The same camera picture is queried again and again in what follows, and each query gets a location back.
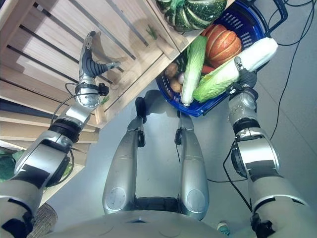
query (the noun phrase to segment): robot leg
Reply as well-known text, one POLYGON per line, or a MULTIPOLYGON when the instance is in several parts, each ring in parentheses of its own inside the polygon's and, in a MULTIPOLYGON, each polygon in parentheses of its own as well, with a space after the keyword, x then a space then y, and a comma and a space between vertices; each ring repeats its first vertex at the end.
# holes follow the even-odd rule
POLYGON ((209 206, 209 191, 205 163, 194 125, 188 115, 180 113, 175 143, 182 145, 181 189, 179 194, 183 214, 201 220, 209 206))
POLYGON ((130 210, 134 207, 137 151, 145 145, 142 124, 145 122, 145 102, 136 100, 137 116, 130 122, 109 169, 103 194, 105 214, 130 210))

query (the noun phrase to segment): blue basket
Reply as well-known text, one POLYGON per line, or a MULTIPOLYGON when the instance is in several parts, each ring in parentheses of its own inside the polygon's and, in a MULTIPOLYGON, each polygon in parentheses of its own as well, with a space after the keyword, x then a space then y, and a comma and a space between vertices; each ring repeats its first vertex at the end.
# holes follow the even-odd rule
MULTIPOLYGON (((214 23, 221 24, 228 30, 234 31, 241 40, 242 49, 249 47, 254 42, 264 38, 265 36, 265 33, 263 32, 260 22, 255 14, 247 7, 246 4, 237 0, 225 12, 223 12, 223 14, 214 23)), ((185 54, 181 54, 176 60, 184 60, 184 58, 186 58, 185 54)), ((156 81, 158 88, 170 104, 178 110, 194 117, 205 115, 228 96, 227 93, 223 93, 205 103, 199 103, 194 100, 190 106, 186 107, 182 104, 179 93, 175 93, 171 89, 168 78, 164 75, 164 73, 160 74, 160 76, 156 78, 156 81)))

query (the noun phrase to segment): concrete floor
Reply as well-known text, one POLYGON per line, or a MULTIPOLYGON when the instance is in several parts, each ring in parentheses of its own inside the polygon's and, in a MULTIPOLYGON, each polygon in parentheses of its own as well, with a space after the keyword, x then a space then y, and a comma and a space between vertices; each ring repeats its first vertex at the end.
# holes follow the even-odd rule
MULTIPOLYGON (((289 1, 299 4, 303 1, 289 1)), ((272 1, 258 1, 268 19, 275 10, 272 1)), ((311 5, 287 7, 289 17, 272 36, 283 43, 299 38, 311 5)), ((278 128, 273 143, 280 154, 280 172, 301 192, 312 209, 317 211, 317 20, 302 40, 289 84, 284 94, 278 128)), ((258 73, 255 89, 259 93, 258 117, 262 128, 271 135, 277 116, 277 104, 286 82, 295 47, 279 47, 276 56, 258 73)), ((141 94, 157 89, 153 81, 141 94)), ((234 133, 227 120, 228 100, 224 100, 205 117, 193 118, 195 132, 205 158, 208 178, 226 180, 222 162, 233 141, 234 133)), ((178 118, 168 104, 161 105, 162 114, 151 114, 144 125, 146 146, 138 151, 137 196, 177 196, 179 163, 173 143, 178 118)), ((104 214, 102 193, 114 152, 135 117, 134 101, 125 107, 100 132, 98 144, 91 146, 85 169, 64 186, 49 204, 58 213, 56 231, 104 214)), ((227 168, 232 179, 240 179, 230 162, 227 168)), ((248 199, 247 183, 236 185, 248 199)), ((210 207, 204 222, 216 227, 226 220, 233 233, 253 237, 250 212, 229 183, 209 182, 210 207)))

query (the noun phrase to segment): black cable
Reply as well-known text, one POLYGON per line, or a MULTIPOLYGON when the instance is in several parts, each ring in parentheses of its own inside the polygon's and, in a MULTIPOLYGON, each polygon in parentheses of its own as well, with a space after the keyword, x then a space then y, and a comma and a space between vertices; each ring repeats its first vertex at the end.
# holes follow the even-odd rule
POLYGON ((178 155, 178 161, 179 161, 179 163, 180 163, 180 157, 179 157, 179 152, 178 152, 177 144, 175 144, 175 145, 176 145, 176 151, 177 151, 177 155, 178 155))
POLYGON ((68 172, 68 174, 67 174, 62 180, 60 180, 60 181, 58 181, 58 182, 55 182, 55 183, 52 183, 52 184, 50 185, 50 187, 56 186, 56 185, 58 185, 58 184, 64 182, 64 181, 70 176, 70 174, 73 172, 74 165, 75 165, 75 159, 74 159, 73 151, 70 149, 69 152, 70 152, 70 155, 71 155, 71 168, 70 168, 70 171, 68 172))
POLYGON ((71 91, 68 89, 68 85, 75 85, 75 86, 77 86, 78 84, 77 83, 65 83, 64 84, 64 87, 66 88, 66 90, 67 90, 67 92, 71 95, 71 96, 74 96, 72 93, 71 93, 71 91))
POLYGON ((230 153, 231 153, 231 150, 229 150, 229 153, 228 153, 226 159, 225 159, 225 160, 223 161, 223 163, 222 163, 224 172, 226 173, 226 175, 227 175, 227 177, 228 177, 229 182, 231 183, 231 185, 232 185, 232 186, 234 187, 234 189, 238 192, 238 194, 240 195, 240 197, 242 198, 242 200, 244 201, 244 203, 247 205, 248 209, 252 212, 252 207, 251 207, 251 205, 248 203, 248 201, 247 201, 246 198, 243 196, 243 194, 240 192, 240 190, 237 188, 237 186, 234 185, 234 183, 233 183, 233 181, 231 180, 231 178, 230 178, 230 176, 229 176, 229 174, 228 174, 228 171, 227 171, 227 169, 226 169, 225 163, 226 163, 226 161, 228 160, 230 153))
POLYGON ((284 0, 284 4, 289 5, 289 6, 293 6, 293 7, 301 7, 301 6, 305 6, 305 5, 308 5, 308 4, 311 3, 311 1, 308 1, 306 3, 302 3, 302 4, 299 4, 299 5, 293 5, 293 4, 289 4, 288 1, 289 0, 284 0))
MULTIPOLYGON (((309 3, 315 4, 315 3, 314 3, 314 0, 311 0, 311 1, 307 2, 305 5, 307 5, 307 4, 309 4, 309 3)), ((301 5, 301 4, 300 4, 300 5, 293 5, 293 7, 301 7, 301 6, 304 6, 304 5, 301 5)), ((269 18, 269 20, 268 20, 268 26, 269 26, 269 24, 270 24, 272 18, 274 17, 274 15, 275 15, 277 12, 278 12, 278 10, 276 10, 276 11, 271 15, 271 17, 269 18)), ((306 34, 308 33, 309 29, 311 28, 311 25, 312 25, 312 23, 313 23, 314 15, 315 15, 315 8, 313 8, 312 18, 311 18, 311 21, 310 21, 310 23, 309 23, 309 26, 308 26, 306 32, 301 35, 301 37, 300 37, 300 39, 299 39, 298 41, 293 42, 293 43, 291 43, 291 44, 283 44, 283 43, 279 43, 279 42, 277 42, 277 44, 278 44, 279 46, 293 46, 293 45, 297 44, 298 42, 300 42, 300 41, 306 36, 306 34)))
MULTIPOLYGON (((314 8, 315 8, 315 2, 313 2, 313 7, 312 7, 312 10, 311 10, 311 13, 314 11, 314 8)), ((309 16, 308 16, 308 18, 307 18, 307 21, 306 21, 306 24, 305 24, 305 26, 304 26, 302 35, 303 35, 303 33, 304 33, 304 31, 305 31, 305 28, 306 28, 306 26, 307 26, 307 24, 308 24, 309 17, 310 17, 310 15, 311 15, 311 13, 309 14, 309 16)), ((278 101, 276 124, 275 124, 274 131, 273 131, 273 133, 272 133, 272 136, 271 136, 271 138, 270 138, 271 140, 272 140, 272 138, 273 138, 273 136, 274 136, 274 134, 275 134, 275 132, 276 132, 276 129, 277 129, 278 120, 279 120, 279 111, 280 111, 280 107, 281 107, 281 101, 282 101, 283 95, 284 95, 285 90, 286 90, 287 85, 288 85, 288 81, 289 81, 289 77, 290 77, 290 74, 291 74, 291 71, 292 71, 292 66, 293 66, 294 58, 295 58, 295 55, 296 55, 296 52, 297 52, 297 50, 298 50, 298 47, 299 47, 300 42, 301 42, 301 40, 297 43, 297 46, 296 46, 295 51, 294 51, 294 53, 293 53, 291 65, 290 65, 289 70, 288 70, 288 75, 287 75, 286 83, 285 83, 285 86, 284 86, 284 88, 283 88, 282 94, 281 94, 281 96, 280 96, 280 98, 279 98, 279 101, 278 101)))
MULTIPOLYGON (((216 180, 212 180, 212 179, 207 179, 209 182, 219 182, 219 183, 222 183, 222 182, 230 182, 230 181, 216 181, 216 180)), ((241 180, 232 180, 233 182, 241 182, 241 181, 245 181, 245 180, 248 180, 247 178, 245 179, 241 179, 241 180)))
POLYGON ((64 100, 62 103, 59 104, 59 106, 56 108, 55 112, 53 113, 52 115, 52 118, 51 118, 51 125, 53 124, 53 120, 55 118, 55 115, 57 113, 57 111, 60 109, 61 106, 63 106, 68 100, 74 98, 74 97, 77 97, 77 96, 82 96, 82 95, 98 95, 98 93, 82 93, 82 94, 75 94, 75 95, 72 95, 70 96, 69 98, 67 98, 66 100, 64 100))

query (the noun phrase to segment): black joint band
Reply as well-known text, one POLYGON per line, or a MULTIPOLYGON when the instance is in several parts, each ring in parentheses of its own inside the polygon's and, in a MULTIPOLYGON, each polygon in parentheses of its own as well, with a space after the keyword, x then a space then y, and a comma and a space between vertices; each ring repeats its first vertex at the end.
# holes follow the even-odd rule
POLYGON ((49 130, 60 133, 76 143, 79 139, 81 128, 72 121, 57 119, 53 125, 49 127, 49 130))
POLYGON ((238 132, 251 127, 260 128, 260 125, 255 119, 242 118, 235 122, 233 125, 233 131, 235 134, 237 134, 238 132))
POLYGON ((95 84, 81 83, 81 84, 78 84, 76 86, 75 93, 78 94, 78 92, 81 88, 95 89, 96 91, 98 91, 98 89, 99 89, 99 87, 95 84))

